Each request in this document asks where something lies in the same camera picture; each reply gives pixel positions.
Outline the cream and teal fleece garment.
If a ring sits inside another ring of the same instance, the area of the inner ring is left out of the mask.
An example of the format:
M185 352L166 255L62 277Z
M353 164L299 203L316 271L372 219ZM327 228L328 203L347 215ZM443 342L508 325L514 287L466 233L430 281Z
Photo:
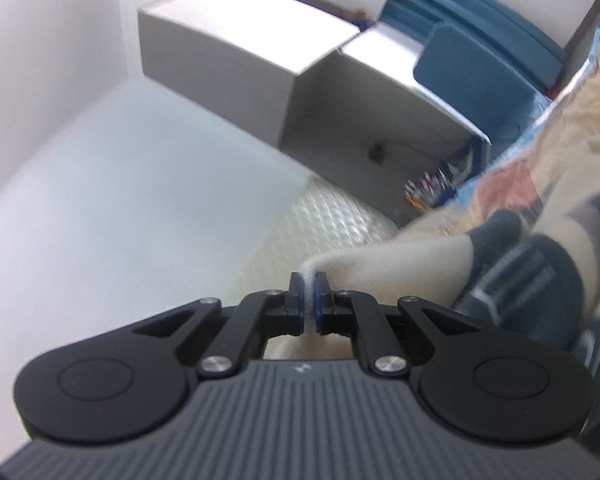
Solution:
M600 192L565 210L545 209L533 226L500 209L464 234L358 247L309 260L311 331L283 349L285 359L335 356L335 340L317 333L313 279L334 290L367 292L383 306L418 297L487 326L564 350L593 381L593 407L575 434L600 454Z

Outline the colourful small items under desk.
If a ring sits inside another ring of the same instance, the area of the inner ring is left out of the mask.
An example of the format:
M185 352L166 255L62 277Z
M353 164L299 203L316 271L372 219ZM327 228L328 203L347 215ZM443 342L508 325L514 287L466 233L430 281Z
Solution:
M437 208L453 198L460 185L480 168L480 157L473 148L466 148L449 159L443 159L431 172L404 185L404 198L418 210Z

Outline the quilted white mattress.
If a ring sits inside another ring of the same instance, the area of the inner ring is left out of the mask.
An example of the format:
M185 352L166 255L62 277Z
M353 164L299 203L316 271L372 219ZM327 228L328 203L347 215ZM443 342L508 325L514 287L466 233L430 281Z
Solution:
M309 258L383 242L396 233L395 223L375 208L324 179L309 179L254 255L248 283L283 287Z

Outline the patchwork pastel bed quilt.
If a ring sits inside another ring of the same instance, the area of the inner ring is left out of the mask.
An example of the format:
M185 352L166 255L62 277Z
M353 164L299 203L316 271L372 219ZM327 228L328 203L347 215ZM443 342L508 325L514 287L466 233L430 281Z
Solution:
M600 136L600 27L583 66L540 119L480 176L463 184L445 205L411 222L398 240L469 231L496 209L538 220L574 151Z

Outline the grey open desk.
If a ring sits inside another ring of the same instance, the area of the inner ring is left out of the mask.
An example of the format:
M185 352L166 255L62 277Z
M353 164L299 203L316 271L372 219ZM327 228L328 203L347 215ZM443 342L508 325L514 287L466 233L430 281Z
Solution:
M325 58L303 113L283 132L281 150L366 205L405 226L417 211L404 185L466 148L489 156L489 138L414 78L422 44L377 24ZM381 164L368 150L403 140L431 154L391 146Z

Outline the blue chair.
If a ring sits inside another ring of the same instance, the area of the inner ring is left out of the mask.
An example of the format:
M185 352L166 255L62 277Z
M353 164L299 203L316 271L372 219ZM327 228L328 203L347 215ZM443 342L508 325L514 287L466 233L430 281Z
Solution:
M550 99L512 66L451 24L431 30L414 77L489 138L493 159L550 106Z

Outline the white cabinet block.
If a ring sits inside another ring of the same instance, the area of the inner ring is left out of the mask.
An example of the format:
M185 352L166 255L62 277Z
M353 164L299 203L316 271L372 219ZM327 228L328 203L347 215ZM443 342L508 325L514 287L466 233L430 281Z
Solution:
M138 32L148 78L276 146L358 29L298 0L161 0Z

